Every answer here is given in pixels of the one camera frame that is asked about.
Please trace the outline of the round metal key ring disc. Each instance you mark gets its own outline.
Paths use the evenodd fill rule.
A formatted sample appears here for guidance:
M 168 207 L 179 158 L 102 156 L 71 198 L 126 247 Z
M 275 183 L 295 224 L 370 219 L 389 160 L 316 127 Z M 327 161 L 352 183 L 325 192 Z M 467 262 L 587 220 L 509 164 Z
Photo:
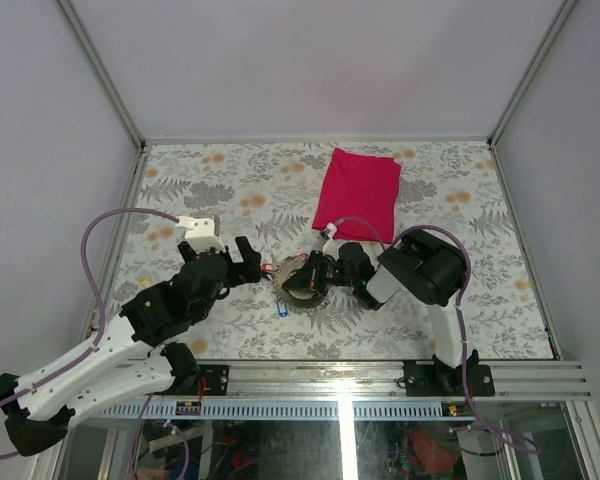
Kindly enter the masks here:
M 289 311 L 300 312 L 319 307 L 326 299 L 325 294 L 303 293 L 299 290 L 286 291 L 283 284 L 293 274 L 299 271 L 308 260 L 306 253 L 289 256 L 281 260 L 274 268 L 272 274 L 273 289 L 277 297 Z

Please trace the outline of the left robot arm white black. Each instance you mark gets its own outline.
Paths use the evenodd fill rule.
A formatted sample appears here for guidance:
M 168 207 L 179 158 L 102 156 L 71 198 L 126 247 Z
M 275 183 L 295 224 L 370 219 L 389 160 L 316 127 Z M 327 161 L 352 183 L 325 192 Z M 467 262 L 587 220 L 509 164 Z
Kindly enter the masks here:
M 0 408 L 17 454 L 38 454 L 82 421 L 129 398 L 195 391 L 200 368 L 177 336 L 205 320 L 231 289 L 263 277 L 261 254 L 244 236 L 235 242 L 238 262 L 225 248 L 196 252 L 181 242 L 180 271 L 141 290 L 95 339 L 28 375 L 1 374 Z

